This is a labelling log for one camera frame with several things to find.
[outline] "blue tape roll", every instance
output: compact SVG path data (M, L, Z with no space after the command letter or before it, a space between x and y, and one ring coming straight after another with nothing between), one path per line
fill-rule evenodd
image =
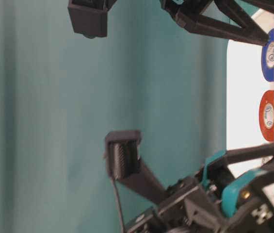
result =
M274 29L268 35L269 41L262 49L262 71L267 81L274 82Z

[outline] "red tape roll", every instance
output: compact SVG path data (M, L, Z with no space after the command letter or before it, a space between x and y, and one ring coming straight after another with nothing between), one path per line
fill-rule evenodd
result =
M266 91L259 105L259 127L264 138L274 142L274 91Z

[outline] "metal component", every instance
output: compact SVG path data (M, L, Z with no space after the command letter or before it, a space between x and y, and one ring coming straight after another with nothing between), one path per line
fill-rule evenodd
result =
M218 190L218 188L217 188L217 186L215 186L214 184L212 184L212 185L210 185L209 190L210 190L211 192L215 192L215 191Z
M251 193L249 191L244 190L242 191L241 196L243 199L248 199L249 197L251 197Z
M185 183L184 182L181 182L180 183L180 188L183 188L185 186Z
M266 220L274 216L267 204L263 204L258 209L252 211L251 215L256 219L258 225L263 224Z
M136 222L140 222L143 218L145 217L145 215L140 215L137 219L136 219Z
M114 178L116 180L125 176L125 155L122 144L114 144Z

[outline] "black robotic arm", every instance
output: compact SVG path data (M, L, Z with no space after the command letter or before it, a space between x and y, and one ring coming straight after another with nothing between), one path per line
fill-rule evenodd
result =
M69 0L68 10L74 32L88 38L106 37L108 11L117 0ZM236 22L230 25L202 15L212 2ZM274 0L243 0L274 14ZM182 28L191 33L265 45L268 35L234 0L160 0L161 7Z
M165 190L142 162L140 141L139 131L111 132L105 139L113 184L120 182L156 204L126 225L120 214L123 233L274 233L274 206L263 191L274 183L274 144L219 153L194 176ZM228 169L269 156L269 162L238 178Z

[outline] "label on tape roll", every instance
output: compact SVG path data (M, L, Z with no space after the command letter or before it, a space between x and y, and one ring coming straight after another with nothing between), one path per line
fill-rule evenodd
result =
M267 129L271 129L274 125L274 107L271 103L265 105L264 124Z

